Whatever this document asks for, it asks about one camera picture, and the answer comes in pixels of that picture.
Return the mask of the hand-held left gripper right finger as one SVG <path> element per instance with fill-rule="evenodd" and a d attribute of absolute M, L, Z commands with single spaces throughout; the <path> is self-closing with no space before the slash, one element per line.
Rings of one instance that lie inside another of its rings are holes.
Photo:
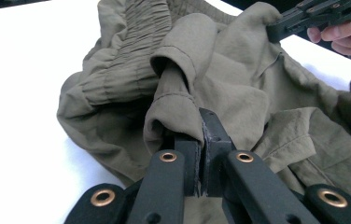
<path fill-rule="evenodd" d="M 204 148 L 201 159 L 201 187 L 207 197 L 221 197 L 222 160 L 233 150 L 232 140 L 216 113 L 199 109 L 203 120 Z"/>

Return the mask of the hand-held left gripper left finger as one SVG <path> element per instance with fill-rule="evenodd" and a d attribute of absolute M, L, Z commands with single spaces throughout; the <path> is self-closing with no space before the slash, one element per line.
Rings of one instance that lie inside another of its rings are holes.
<path fill-rule="evenodd" d="M 200 181 L 200 143 L 185 134 L 175 136 L 175 150 L 184 156 L 184 192 L 186 196 L 196 196 L 199 194 Z"/>

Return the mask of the olive green shirt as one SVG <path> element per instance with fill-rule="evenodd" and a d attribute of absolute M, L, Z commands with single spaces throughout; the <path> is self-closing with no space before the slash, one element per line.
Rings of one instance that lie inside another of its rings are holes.
<path fill-rule="evenodd" d="M 208 109 L 289 188 L 351 195 L 351 84 L 334 89 L 270 42 L 274 7 L 234 17 L 204 0 L 100 0 L 98 14 L 100 38 L 64 82 L 57 118 L 125 185 L 168 137 L 202 139 Z"/>

